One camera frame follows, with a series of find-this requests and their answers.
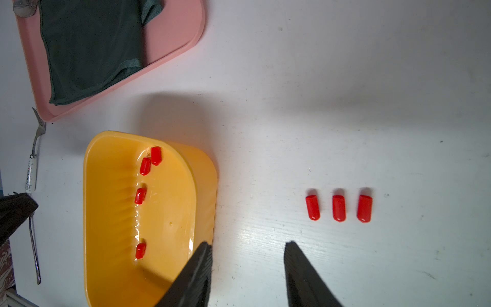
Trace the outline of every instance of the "green cloth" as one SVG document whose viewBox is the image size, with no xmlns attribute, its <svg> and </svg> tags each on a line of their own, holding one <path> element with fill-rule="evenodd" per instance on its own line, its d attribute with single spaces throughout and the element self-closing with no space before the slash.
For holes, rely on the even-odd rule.
<svg viewBox="0 0 491 307">
<path fill-rule="evenodd" d="M 41 0 L 41 36 L 51 76 L 50 103 L 97 94 L 143 64 L 142 26 L 160 0 Z"/>
</svg>

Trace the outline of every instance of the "fork handle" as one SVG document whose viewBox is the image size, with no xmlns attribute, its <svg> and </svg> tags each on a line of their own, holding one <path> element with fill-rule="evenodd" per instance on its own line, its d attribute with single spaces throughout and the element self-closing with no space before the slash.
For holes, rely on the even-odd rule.
<svg viewBox="0 0 491 307">
<path fill-rule="evenodd" d="M 37 155 L 31 155 L 29 157 L 29 163 L 27 165 L 27 178 L 26 178 L 26 192 L 32 193 L 36 190 L 36 176 L 37 176 Z"/>
<path fill-rule="evenodd" d="M 34 254 L 34 265 L 36 267 L 36 282 L 37 284 L 41 283 L 41 273 L 39 272 L 39 261 L 37 260 L 37 248 L 36 242 L 34 240 L 34 212 L 29 216 L 29 233 L 31 236 L 31 244 L 32 244 L 32 253 Z"/>
</svg>

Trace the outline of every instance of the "red plastic cap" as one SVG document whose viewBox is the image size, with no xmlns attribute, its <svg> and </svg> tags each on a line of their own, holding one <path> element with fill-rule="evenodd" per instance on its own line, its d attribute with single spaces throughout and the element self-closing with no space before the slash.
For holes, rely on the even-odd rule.
<svg viewBox="0 0 491 307">
<path fill-rule="evenodd" d="M 356 217 L 362 223 L 368 223 L 372 219 L 372 202 L 373 200 L 370 196 L 360 195 Z"/>
<path fill-rule="evenodd" d="M 138 243 L 136 246 L 135 258 L 142 259 L 145 256 L 145 250 L 147 249 L 147 244 L 145 242 Z"/>
<path fill-rule="evenodd" d="M 158 146 L 152 147 L 150 149 L 150 157 L 153 165 L 159 165 L 162 162 L 162 149 Z"/>
<path fill-rule="evenodd" d="M 307 196 L 305 198 L 305 201 L 307 202 L 308 217 L 310 217 L 310 219 L 314 221 L 320 219 L 321 212 L 319 212 L 319 203 L 317 201 L 317 196 Z"/>
<path fill-rule="evenodd" d="M 344 196 L 334 195 L 332 197 L 332 216 L 338 222 L 346 219 L 346 203 Z"/>
<path fill-rule="evenodd" d="M 141 205 L 145 200 L 145 195 L 147 195 L 147 188 L 139 188 L 135 195 L 135 204 Z"/>
<path fill-rule="evenodd" d="M 150 158 L 145 157 L 141 160 L 140 174 L 145 176 L 148 173 L 150 173 Z"/>
</svg>

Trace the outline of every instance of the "white table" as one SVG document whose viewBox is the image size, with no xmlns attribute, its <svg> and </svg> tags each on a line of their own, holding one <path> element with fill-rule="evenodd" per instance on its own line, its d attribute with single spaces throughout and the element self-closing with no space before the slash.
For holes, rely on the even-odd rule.
<svg viewBox="0 0 491 307">
<path fill-rule="evenodd" d="M 19 293 L 86 306 L 82 162 L 116 130 L 203 149 L 219 170 L 211 306 L 287 306 L 295 240 L 345 306 L 491 304 L 491 2 L 208 1 L 196 47 L 48 124 L 34 215 L 11 237 Z M 0 169 L 21 192 L 36 120 L 1 2 Z M 372 221 L 356 219 L 373 189 Z M 348 218 L 332 218 L 346 191 Z M 321 219 L 304 197 L 317 189 Z"/>
</svg>

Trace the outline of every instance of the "yellow plastic bin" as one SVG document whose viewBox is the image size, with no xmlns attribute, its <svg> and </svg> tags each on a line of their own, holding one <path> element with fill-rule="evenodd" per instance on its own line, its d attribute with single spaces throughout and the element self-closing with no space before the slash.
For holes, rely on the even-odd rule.
<svg viewBox="0 0 491 307">
<path fill-rule="evenodd" d="M 139 173 L 150 148 L 162 162 Z M 85 294 L 90 307 L 153 307 L 202 241 L 212 243 L 217 171 L 194 147 L 106 131 L 83 165 Z M 146 187 L 143 204 L 136 190 Z M 146 242 L 145 256 L 136 246 Z"/>
</svg>

